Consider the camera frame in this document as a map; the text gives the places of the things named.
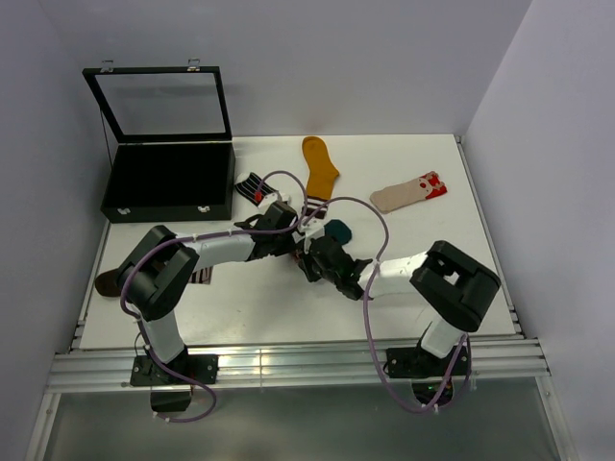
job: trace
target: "beige sock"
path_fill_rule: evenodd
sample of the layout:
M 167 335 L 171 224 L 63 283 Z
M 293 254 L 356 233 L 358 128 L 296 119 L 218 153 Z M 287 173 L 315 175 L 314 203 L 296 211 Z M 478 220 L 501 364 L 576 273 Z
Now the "beige sock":
M 369 200 L 381 213 L 386 214 L 402 206 L 438 197 L 446 191 L 446 186 L 439 180 L 437 173 L 429 172 L 412 181 L 377 190 Z

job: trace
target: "teal object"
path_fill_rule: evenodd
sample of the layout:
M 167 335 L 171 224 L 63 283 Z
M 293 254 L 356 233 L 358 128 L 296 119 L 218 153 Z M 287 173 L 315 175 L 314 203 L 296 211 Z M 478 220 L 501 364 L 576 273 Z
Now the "teal object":
M 346 245 L 353 238 L 353 232 L 339 219 L 331 219 L 325 225 L 325 235 L 330 235 L 342 245 Z

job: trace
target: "brown sock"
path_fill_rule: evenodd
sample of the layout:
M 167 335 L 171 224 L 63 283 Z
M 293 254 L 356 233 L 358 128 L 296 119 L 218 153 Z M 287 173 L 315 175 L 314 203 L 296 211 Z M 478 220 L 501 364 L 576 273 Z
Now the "brown sock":
M 202 285 L 209 285 L 211 283 L 212 272 L 213 267 L 206 267 L 200 271 L 193 272 L 188 283 L 201 283 Z
M 320 137 L 306 137 L 301 147 L 309 167 L 306 192 L 307 214 L 311 214 L 316 208 L 331 198 L 333 183 L 339 176 L 339 171 L 331 163 L 327 144 Z M 326 214 L 327 207 L 323 206 L 315 217 L 322 219 Z

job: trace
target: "glass panel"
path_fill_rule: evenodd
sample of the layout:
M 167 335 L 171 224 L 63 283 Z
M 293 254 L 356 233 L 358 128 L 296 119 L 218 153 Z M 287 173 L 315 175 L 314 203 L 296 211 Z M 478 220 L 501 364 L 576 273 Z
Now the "glass panel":
M 556 459 L 532 378 L 479 381 L 437 416 L 408 415 L 375 385 L 225 390 L 219 398 L 204 420 L 167 425 L 152 420 L 147 392 L 64 395 L 45 459 Z
M 96 79 L 124 134 L 224 132 L 213 74 L 104 74 Z

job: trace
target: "open lid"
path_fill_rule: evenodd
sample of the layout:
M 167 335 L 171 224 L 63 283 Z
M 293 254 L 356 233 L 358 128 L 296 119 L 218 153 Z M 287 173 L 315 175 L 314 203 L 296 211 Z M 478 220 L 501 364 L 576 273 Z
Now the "open lid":
M 112 67 L 83 74 L 119 143 L 231 140 L 219 67 Z

